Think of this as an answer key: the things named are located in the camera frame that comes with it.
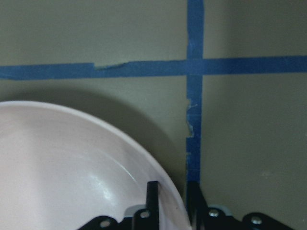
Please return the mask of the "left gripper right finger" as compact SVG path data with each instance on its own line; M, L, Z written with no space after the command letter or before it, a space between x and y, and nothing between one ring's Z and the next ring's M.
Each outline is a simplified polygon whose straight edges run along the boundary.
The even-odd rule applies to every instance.
M207 209L199 183L188 181L188 217L193 230L205 229Z

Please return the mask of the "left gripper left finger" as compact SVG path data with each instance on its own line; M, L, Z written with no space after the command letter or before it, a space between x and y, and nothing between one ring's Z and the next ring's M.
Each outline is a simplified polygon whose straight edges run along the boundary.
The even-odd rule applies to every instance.
M148 210L148 220L150 230L159 230L159 183L150 181L147 183L146 209Z

